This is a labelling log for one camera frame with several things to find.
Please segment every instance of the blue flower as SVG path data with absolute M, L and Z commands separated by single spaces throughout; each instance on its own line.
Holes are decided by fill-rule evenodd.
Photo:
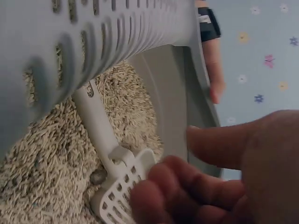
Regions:
M 257 102 L 258 104 L 263 102 L 263 95 L 258 94 L 257 96 L 254 96 L 254 101 Z
M 290 45 L 293 45 L 293 46 L 298 46 L 298 38 L 297 37 L 292 37 L 292 38 L 290 38 Z

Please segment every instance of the scoop handle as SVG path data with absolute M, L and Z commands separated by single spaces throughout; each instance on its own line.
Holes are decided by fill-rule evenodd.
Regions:
M 109 154 L 119 146 L 119 143 L 105 112 L 94 80 L 76 90 L 72 95 L 72 99 L 109 177 L 118 178 L 121 171 L 109 159 Z

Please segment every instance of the white plastic scoop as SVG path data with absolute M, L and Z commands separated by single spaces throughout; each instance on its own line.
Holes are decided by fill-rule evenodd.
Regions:
M 93 80 L 77 90 L 72 98 L 108 172 L 106 181 L 91 199 L 92 210 L 107 224 L 133 224 L 129 192 L 146 178 L 148 170 L 156 163 L 154 153 L 147 148 L 134 157 L 130 150 L 119 145 Z

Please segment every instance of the light blue wallpaper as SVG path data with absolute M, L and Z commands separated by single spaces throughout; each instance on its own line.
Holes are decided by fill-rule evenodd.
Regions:
M 299 1 L 208 0 L 221 27 L 222 126 L 299 109 Z M 225 179 L 240 177 L 224 170 Z

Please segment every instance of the hand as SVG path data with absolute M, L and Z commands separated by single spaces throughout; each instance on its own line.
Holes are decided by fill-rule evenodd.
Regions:
M 299 223 L 299 111 L 279 111 L 229 127 L 187 130 L 199 159 L 240 169 L 222 181 L 177 157 L 155 165 L 131 192 L 139 224 Z
M 208 4 L 206 1 L 196 0 L 195 7 L 208 7 Z M 221 64 L 220 39 L 203 42 L 202 49 L 211 83 L 210 96 L 213 103 L 218 104 L 226 88 Z

